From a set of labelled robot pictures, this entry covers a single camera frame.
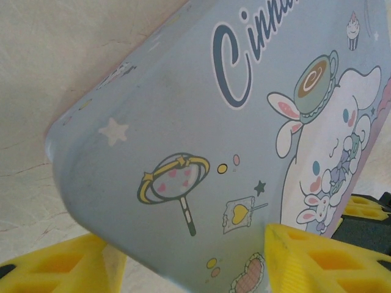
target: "latte art swirl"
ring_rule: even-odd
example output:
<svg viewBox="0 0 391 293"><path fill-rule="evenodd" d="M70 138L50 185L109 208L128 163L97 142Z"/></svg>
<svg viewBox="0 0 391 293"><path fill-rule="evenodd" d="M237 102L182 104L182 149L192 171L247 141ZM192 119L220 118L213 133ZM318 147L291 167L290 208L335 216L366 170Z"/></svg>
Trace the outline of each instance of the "latte art swirl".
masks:
<svg viewBox="0 0 391 293"><path fill-rule="evenodd" d="M314 67L311 68L309 74L305 77L305 79L302 81L298 97L303 98L306 95L308 95L312 89L317 85L319 80L322 78L324 71L327 67L327 62L322 60L315 64Z"/></svg>

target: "cupcake illustration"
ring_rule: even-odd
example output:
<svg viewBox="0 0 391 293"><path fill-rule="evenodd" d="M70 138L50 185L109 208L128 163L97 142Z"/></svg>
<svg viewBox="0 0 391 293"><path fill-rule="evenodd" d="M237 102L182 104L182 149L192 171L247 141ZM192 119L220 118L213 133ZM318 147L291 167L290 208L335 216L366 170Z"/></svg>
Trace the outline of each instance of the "cupcake illustration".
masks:
<svg viewBox="0 0 391 293"><path fill-rule="evenodd" d="M359 42L359 32L360 24L359 20L356 17L356 14L353 12L352 17L349 20L348 27L346 28L348 33L348 44L350 51L354 51L357 48Z"/></svg>

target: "light blue tin box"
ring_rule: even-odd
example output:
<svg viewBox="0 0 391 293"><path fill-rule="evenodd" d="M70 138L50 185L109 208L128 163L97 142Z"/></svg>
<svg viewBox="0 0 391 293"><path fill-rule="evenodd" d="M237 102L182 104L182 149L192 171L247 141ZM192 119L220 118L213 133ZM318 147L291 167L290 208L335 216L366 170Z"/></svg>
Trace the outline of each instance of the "light blue tin box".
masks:
<svg viewBox="0 0 391 293"><path fill-rule="evenodd" d="M382 0L192 0L46 138L70 214L192 292L269 292L267 223L330 236L386 119Z"/></svg>

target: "textured white surface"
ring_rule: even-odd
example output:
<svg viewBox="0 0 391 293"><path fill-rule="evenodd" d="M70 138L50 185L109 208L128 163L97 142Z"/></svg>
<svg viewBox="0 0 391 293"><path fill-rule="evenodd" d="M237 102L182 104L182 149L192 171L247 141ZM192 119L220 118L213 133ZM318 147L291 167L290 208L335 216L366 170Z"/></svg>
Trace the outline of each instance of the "textured white surface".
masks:
<svg viewBox="0 0 391 293"><path fill-rule="evenodd" d="M85 233L54 186L44 133L185 2L1 2L0 262ZM391 0L386 3L391 7ZM391 190L390 142L391 116L356 192L379 197ZM182 290L129 259L123 292Z"/></svg>

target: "ringed planet lollipop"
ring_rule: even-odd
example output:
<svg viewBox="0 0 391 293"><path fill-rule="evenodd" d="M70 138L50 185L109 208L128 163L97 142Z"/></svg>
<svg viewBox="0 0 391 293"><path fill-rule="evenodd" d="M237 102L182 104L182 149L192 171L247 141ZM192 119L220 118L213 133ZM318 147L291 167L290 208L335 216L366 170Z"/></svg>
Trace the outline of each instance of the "ringed planet lollipop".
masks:
<svg viewBox="0 0 391 293"><path fill-rule="evenodd" d="M143 204L159 204L178 200L191 236L196 227L186 196L205 179L209 162L188 153L177 153L165 158L152 173L144 173L137 198Z"/></svg>

